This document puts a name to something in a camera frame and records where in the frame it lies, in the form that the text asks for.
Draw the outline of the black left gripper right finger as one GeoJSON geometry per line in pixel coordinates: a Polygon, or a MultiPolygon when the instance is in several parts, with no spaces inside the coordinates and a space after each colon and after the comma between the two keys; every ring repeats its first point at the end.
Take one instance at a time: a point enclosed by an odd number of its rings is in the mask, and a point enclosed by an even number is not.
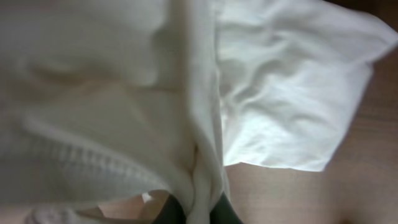
{"type": "Polygon", "coordinates": [[[210,212],[210,224],[243,224],[225,193],[210,212]]]}

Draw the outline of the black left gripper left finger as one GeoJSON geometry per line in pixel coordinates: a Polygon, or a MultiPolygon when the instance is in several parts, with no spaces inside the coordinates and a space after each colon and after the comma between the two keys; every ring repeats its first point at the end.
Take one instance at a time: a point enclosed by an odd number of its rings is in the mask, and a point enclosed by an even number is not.
{"type": "Polygon", "coordinates": [[[186,224],[186,216],[178,200],[169,195],[152,224],[186,224]]]}

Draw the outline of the white t-shirt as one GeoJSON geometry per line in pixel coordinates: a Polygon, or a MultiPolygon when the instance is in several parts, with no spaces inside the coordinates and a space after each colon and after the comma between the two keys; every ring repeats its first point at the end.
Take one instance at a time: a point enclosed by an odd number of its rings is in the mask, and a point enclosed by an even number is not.
{"type": "Polygon", "coordinates": [[[166,192],[208,223],[226,166],[323,170],[396,45],[326,1],[2,1],[1,212],[166,192]]]}

